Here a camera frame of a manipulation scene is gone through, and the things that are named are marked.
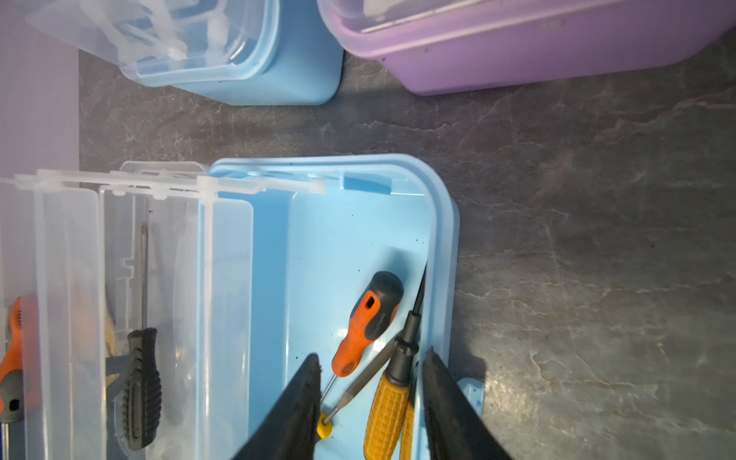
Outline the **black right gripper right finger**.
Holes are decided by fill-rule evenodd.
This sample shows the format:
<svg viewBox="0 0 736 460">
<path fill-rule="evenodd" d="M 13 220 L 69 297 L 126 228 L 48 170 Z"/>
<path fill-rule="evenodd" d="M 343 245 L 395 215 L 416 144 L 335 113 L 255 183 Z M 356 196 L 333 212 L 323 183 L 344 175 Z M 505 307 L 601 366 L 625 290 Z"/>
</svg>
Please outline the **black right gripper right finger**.
<svg viewBox="0 0 736 460">
<path fill-rule="evenodd" d="M 432 348 L 423 365 L 423 384 L 431 459 L 511 459 Z"/>
</svg>

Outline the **yellow handled screwdriver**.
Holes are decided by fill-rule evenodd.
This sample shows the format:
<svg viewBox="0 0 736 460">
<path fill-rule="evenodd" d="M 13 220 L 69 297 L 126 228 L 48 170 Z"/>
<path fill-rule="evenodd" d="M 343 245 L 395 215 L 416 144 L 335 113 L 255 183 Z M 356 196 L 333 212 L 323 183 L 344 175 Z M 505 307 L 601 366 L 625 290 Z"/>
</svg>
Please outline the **yellow handled screwdriver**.
<svg viewBox="0 0 736 460">
<path fill-rule="evenodd" d="M 379 380 L 364 437 L 363 454 L 368 460 L 391 459 L 402 434 L 411 392 L 412 365 L 419 350 L 426 279 L 427 272 L 424 272 L 414 307 L 407 314 L 404 329 L 394 340 L 395 349 Z"/>
</svg>

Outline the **black tool in tray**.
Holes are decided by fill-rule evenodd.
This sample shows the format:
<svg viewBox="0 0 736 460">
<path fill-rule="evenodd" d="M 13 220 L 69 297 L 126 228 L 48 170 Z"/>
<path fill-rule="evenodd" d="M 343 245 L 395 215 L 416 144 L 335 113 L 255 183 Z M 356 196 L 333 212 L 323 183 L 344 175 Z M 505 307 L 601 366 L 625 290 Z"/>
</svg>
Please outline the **black tool in tray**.
<svg viewBox="0 0 736 460">
<path fill-rule="evenodd" d="M 155 439 L 162 409 L 162 384 L 156 364 L 157 329 L 148 326 L 149 226 L 139 242 L 140 327 L 128 334 L 130 365 L 124 393 L 123 423 L 128 447 L 136 452 Z"/>
</svg>

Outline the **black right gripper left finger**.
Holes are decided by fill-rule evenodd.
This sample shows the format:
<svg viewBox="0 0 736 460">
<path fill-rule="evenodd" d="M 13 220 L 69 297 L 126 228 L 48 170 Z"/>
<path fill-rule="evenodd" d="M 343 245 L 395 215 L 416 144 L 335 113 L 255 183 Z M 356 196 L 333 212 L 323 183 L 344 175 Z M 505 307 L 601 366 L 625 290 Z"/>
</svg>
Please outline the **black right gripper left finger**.
<svg viewBox="0 0 736 460">
<path fill-rule="evenodd" d="M 320 406 L 321 366 L 309 354 L 260 427 L 233 459 L 314 459 Z"/>
</svg>

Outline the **orange handled screwdriver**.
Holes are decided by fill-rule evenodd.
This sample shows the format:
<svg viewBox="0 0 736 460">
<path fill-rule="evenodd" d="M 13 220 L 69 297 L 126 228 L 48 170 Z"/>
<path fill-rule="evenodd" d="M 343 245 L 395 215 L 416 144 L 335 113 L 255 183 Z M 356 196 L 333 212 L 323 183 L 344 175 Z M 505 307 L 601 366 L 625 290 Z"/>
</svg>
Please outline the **orange handled screwdriver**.
<svg viewBox="0 0 736 460">
<path fill-rule="evenodd" d="M 323 391 L 323 403 L 337 378 L 350 376 L 360 365 L 369 345 L 380 338 L 393 322 L 404 297 L 404 285 L 390 271 L 377 271 L 360 295 L 351 314 L 347 335 L 333 356 L 333 377 Z"/>
</svg>

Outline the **orange screwdriver in lid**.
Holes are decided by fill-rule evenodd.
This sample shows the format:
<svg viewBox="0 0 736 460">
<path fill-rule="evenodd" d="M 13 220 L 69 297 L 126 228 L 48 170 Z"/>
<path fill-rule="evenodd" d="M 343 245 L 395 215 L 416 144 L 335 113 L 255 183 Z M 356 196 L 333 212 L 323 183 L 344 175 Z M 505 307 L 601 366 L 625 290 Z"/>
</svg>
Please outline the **orange screwdriver in lid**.
<svg viewBox="0 0 736 460">
<path fill-rule="evenodd" d="M 17 298 L 10 310 L 10 347 L 1 362 L 1 458 L 10 458 L 10 425 L 24 418 L 22 357 L 22 302 Z"/>
</svg>

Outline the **purple toolbox with ratchet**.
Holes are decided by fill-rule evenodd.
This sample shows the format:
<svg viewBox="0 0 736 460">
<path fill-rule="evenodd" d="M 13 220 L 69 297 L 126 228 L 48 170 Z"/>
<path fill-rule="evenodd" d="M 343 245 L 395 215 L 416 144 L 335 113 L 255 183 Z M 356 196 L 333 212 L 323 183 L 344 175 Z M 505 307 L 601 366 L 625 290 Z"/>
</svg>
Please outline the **purple toolbox with ratchet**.
<svg viewBox="0 0 736 460">
<path fill-rule="evenodd" d="M 731 1 L 322 1 L 350 54 L 439 95 L 687 59 L 735 24 Z"/>
</svg>

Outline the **light blue toolbox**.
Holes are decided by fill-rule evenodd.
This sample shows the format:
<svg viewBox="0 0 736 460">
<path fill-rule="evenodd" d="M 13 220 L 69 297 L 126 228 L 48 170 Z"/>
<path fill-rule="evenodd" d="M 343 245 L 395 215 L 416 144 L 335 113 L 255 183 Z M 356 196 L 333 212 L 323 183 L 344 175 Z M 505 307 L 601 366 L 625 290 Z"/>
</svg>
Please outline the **light blue toolbox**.
<svg viewBox="0 0 736 460">
<path fill-rule="evenodd" d="M 134 452 L 123 414 L 143 223 L 163 401 L 154 441 Z M 377 271 L 396 274 L 404 297 L 365 357 L 402 329 L 424 272 L 419 344 L 448 356 L 459 224 L 439 174 L 405 154 L 3 179 L 1 315 L 21 298 L 24 330 L 11 458 L 230 458 L 309 354 L 327 387 Z"/>
<path fill-rule="evenodd" d="M 226 105 L 323 105 L 343 49 L 314 1 L 23 1 L 28 22 L 119 67 Z"/>
</svg>

